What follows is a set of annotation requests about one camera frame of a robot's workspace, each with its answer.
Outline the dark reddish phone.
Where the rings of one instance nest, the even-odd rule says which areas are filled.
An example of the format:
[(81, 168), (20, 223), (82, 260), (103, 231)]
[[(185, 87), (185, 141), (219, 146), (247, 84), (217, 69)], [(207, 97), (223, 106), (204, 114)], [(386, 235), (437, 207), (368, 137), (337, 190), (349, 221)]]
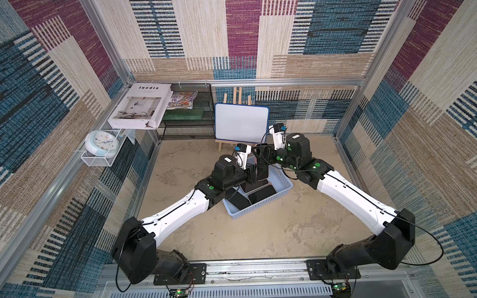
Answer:
[(262, 187), (265, 187), (267, 185), (269, 185), (269, 181), (265, 179), (265, 180), (257, 181), (255, 183), (244, 182), (240, 185), (240, 188), (244, 193), (248, 194), (250, 192), (255, 192), (256, 190)]

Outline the blue plastic storage basket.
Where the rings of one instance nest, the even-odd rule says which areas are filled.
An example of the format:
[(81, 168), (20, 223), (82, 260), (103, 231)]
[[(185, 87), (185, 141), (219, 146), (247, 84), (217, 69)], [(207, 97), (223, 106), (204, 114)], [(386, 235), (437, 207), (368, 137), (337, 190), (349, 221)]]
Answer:
[(232, 202), (224, 199), (222, 202), (228, 214), (233, 219), (238, 219), (269, 202), (287, 195), (293, 187), (293, 183), (282, 173), (281, 169), (272, 166), (269, 166), (267, 181), (266, 186), (250, 193), (244, 193), (239, 187), (238, 192), (232, 198)]

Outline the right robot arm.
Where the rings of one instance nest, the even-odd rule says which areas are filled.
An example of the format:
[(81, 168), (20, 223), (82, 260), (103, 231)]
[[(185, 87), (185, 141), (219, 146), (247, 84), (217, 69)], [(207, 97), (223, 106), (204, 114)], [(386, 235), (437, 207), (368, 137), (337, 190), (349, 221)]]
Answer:
[(414, 214), (407, 209), (397, 211), (374, 199), (333, 166), (314, 158), (303, 134), (276, 134), (272, 145), (259, 144), (252, 152), (259, 165), (280, 165), (293, 171), (299, 181), (334, 199), (372, 232), (372, 236), (359, 242), (336, 246), (327, 255), (324, 267), (329, 276), (336, 278), (366, 264), (394, 270), (414, 246)]

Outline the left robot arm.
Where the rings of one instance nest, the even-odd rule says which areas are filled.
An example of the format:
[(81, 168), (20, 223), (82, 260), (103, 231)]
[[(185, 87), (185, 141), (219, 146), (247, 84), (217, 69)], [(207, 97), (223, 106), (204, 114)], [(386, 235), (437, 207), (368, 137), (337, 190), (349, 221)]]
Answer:
[(222, 155), (212, 173), (170, 207), (142, 220), (127, 219), (116, 239), (111, 255), (131, 284), (154, 274), (166, 281), (184, 283), (190, 275), (190, 262), (179, 251), (158, 247), (171, 233), (233, 195), (241, 184), (253, 184), (268, 176), (267, 165), (238, 163), (232, 155)]

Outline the black phone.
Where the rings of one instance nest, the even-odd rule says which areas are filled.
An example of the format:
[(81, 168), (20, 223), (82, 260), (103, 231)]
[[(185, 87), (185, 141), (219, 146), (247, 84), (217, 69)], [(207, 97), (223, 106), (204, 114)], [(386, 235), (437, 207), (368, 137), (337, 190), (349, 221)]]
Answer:
[(268, 186), (263, 187), (262, 189), (260, 189), (256, 192), (253, 192), (252, 194), (250, 194), (248, 196), (248, 200), (250, 201), (251, 204), (256, 204), (260, 201), (263, 201), (263, 200), (269, 198), (270, 196), (273, 196), (276, 193), (277, 193), (277, 191), (275, 190), (275, 188), (272, 185), (268, 185)]
[(243, 196), (240, 192), (234, 189), (230, 189), (227, 191), (226, 199), (239, 211), (244, 210), (252, 205), (251, 202), (245, 196)]

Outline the black phone front left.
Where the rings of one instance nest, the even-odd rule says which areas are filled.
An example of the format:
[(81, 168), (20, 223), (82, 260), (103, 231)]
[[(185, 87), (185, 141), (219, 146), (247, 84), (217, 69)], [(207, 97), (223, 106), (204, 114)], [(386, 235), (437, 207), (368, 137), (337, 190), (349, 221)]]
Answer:
[(240, 192), (234, 189), (230, 189), (227, 191), (226, 199), (239, 211), (244, 210), (252, 205), (251, 202), (245, 196), (243, 196)]

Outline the white book box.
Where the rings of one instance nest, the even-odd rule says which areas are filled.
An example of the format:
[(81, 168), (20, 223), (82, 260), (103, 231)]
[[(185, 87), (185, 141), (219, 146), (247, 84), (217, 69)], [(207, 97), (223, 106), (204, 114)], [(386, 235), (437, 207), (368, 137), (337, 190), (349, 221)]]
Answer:
[(155, 130), (173, 92), (171, 84), (134, 83), (108, 119), (113, 129)]

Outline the wooden easel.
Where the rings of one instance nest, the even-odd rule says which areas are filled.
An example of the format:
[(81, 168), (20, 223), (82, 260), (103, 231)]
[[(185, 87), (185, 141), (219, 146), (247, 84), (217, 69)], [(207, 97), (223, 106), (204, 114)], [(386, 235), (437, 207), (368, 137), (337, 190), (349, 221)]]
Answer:
[(231, 146), (235, 146), (238, 143), (245, 143), (248, 145), (252, 145), (250, 142), (245, 142), (243, 140), (237, 140), (237, 139), (231, 139), (230, 137), (227, 138), (219, 138), (217, 136), (217, 131), (220, 128), (220, 125), (217, 123), (217, 118), (218, 118), (218, 111), (217, 111), (217, 106), (219, 104), (222, 105), (230, 105), (230, 106), (251, 106), (252, 105), (252, 100), (251, 100), (251, 95), (247, 96), (245, 101), (242, 99), (243, 97), (243, 88), (242, 87), (233, 87), (232, 93), (229, 96), (228, 93), (224, 93), (223, 100), (221, 102), (216, 103), (215, 106), (215, 123), (214, 123), (214, 129), (215, 129), (215, 141), (218, 143), (218, 150), (221, 151), (222, 147), (224, 144), (229, 144)]

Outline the colourful snack packet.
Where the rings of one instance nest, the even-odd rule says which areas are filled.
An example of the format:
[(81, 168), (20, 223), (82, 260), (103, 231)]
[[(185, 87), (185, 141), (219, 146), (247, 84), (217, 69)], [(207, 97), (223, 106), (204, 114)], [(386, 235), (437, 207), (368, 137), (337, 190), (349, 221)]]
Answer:
[(198, 95), (197, 91), (173, 92), (167, 110), (192, 109), (194, 100)]

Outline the white round clock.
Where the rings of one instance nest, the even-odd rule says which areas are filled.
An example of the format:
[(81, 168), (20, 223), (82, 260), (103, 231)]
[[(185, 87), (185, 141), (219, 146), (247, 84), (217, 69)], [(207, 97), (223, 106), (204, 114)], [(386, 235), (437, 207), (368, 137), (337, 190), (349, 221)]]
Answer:
[(94, 156), (112, 158), (119, 151), (120, 143), (117, 136), (105, 130), (94, 130), (86, 136), (84, 146)]

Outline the clear acrylic shelf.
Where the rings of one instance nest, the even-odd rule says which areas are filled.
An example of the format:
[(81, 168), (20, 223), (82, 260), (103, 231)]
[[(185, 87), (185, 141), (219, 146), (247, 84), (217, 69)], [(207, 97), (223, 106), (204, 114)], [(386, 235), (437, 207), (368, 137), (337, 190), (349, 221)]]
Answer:
[(89, 166), (111, 167), (126, 141), (135, 144), (135, 130), (98, 129), (89, 132), (80, 147), (74, 150), (81, 161)]

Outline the white whiteboard blue frame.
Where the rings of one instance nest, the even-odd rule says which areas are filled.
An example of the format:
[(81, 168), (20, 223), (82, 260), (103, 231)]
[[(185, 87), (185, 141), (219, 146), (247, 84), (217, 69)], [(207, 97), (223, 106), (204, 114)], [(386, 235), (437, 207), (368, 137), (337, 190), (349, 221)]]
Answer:
[(259, 144), (268, 132), (270, 110), (264, 106), (216, 104), (215, 138)]

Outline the aluminium front rail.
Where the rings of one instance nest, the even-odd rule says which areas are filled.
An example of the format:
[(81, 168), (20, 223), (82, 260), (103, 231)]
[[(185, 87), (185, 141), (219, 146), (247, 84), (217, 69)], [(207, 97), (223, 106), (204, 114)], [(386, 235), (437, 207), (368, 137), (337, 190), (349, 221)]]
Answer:
[(183, 284), (151, 275), (131, 285), (116, 265), (106, 265), (96, 298), (422, 298), (411, 268), (377, 264), (325, 272), (323, 257), (193, 261)]

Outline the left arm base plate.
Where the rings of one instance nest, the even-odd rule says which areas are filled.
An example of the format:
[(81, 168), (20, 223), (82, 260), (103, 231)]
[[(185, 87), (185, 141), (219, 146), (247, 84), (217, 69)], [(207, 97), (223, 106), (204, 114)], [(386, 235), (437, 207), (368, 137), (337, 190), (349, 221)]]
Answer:
[(207, 275), (206, 263), (191, 263), (186, 265), (179, 273), (172, 276), (156, 274), (154, 286), (198, 285), (205, 284)]

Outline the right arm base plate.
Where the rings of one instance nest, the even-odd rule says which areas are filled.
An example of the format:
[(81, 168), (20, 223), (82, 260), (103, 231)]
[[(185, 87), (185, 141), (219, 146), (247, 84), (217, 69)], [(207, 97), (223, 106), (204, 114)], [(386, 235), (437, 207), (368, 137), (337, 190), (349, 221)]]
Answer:
[(339, 279), (360, 279), (359, 269), (354, 267), (343, 269), (324, 258), (305, 261), (309, 278), (312, 281), (335, 281)]

